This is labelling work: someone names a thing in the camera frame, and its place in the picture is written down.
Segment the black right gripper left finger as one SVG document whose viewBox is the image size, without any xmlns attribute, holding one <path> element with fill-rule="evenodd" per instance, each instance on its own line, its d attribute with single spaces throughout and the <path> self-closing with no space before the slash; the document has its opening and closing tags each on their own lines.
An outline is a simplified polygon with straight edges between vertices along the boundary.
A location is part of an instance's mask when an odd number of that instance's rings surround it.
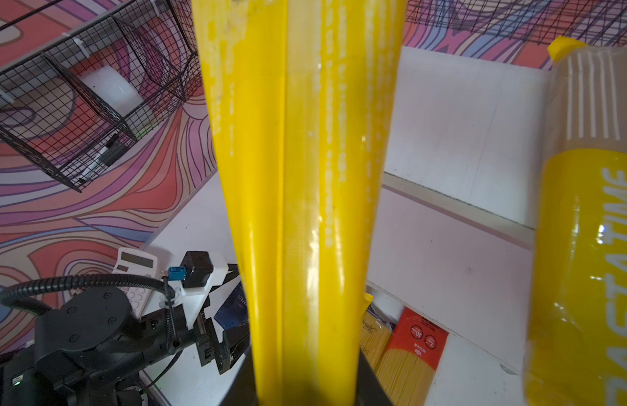
<svg viewBox="0 0 627 406">
<path fill-rule="evenodd" d="M 244 356 L 241 367 L 220 406 L 258 405 L 252 350 L 248 349 Z"/>
</svg>

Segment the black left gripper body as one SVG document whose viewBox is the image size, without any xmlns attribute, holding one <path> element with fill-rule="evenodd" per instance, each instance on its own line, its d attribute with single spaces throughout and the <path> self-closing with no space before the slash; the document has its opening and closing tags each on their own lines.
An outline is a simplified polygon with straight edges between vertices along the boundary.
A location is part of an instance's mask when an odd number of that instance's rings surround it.
<svg viewBox="0 0 627 406">
<path fill-rule="evenodd" d="M 105 386 L 195 346 L 206 365 L 213 328 L 188 326 L 183 306 L 141 317 L 119 288 L 88 289 L 36 320 L 34 368 L 55 386 Z"/>
</svg>

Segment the dark blue Barilla pasta box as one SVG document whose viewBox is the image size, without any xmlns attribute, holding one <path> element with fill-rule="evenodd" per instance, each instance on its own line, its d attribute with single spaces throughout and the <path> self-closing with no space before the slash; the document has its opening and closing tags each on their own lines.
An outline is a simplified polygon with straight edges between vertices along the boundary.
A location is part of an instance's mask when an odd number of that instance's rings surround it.
<svg viewBox="0 0 627 406">
<path fill-rule="evenodd" d="M 215 313 L 215 321 L 224 330 L 249 323 L 247 299 L 241 282 L 237 284 Z"/>
</svg>

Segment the yellow Pastatime spaghetti pack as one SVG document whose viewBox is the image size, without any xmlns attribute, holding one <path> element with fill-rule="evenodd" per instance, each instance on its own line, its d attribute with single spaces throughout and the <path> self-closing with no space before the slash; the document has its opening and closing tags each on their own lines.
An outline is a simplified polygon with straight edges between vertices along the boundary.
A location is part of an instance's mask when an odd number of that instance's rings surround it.
<svg viewBox="0 0 627 406">
<path fill-rule="evenodd" d="M 524 397 L 627 405 L 627 49 L 549 54 Z"/>
</svg>

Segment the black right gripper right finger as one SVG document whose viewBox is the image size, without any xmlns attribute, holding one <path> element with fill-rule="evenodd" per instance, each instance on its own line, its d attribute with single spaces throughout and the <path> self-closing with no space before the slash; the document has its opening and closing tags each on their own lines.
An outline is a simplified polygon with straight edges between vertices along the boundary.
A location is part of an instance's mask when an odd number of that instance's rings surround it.
<svg viewBox="0 0 627 406">
<path fill-rule="evenodd" d="M 392 406 L 386 392 L 379 384 L 372 367 L 362 351 L 359 352 L 357 368 L 357 406 Z"/>
</svg>

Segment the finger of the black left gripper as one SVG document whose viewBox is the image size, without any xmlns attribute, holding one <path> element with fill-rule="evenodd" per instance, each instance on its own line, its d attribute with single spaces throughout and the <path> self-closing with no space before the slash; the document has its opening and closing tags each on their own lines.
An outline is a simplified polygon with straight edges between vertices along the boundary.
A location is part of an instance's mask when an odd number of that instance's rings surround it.
<svg viewBox="0 0 627 406">
<path fill-rule="evenodd" d="M 237 361 L 244 355 L 250 346 L 249 324 L 233 326 L 222 332 L 222 341 L 216 335 L 212 319 L 206 320 L 206 332 L 210 340 L 210 347 L 214 353 L 214 360 L 220 375 L 231 370 Z"/>
</svg>

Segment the red spaghetti pack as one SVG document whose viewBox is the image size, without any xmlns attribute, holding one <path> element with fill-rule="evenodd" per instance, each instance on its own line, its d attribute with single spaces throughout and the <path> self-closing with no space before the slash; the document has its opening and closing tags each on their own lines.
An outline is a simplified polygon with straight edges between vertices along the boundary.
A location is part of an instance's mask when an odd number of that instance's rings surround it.
<svg viewBox="0 0 627 406">
<path fill-rule="evenodd" d="M 449 333 L 405 308 L 379 362 L 376 376 L 394 405 L 423 405 Z"/>
</svg>

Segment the clear blue spaghetti pack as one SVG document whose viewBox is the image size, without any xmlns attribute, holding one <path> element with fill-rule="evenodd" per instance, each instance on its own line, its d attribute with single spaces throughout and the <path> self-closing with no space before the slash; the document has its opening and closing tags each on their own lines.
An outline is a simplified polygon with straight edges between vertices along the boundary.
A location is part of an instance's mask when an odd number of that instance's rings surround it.
<svg viewBox="0 0 627 406">
<path fill-rule="evenodd" d="M 394 332 L 395 323 L 389 316 L 371 304 L 362 318 L 360 348 L 374 372 L 377 372 Z"/>
</svg>

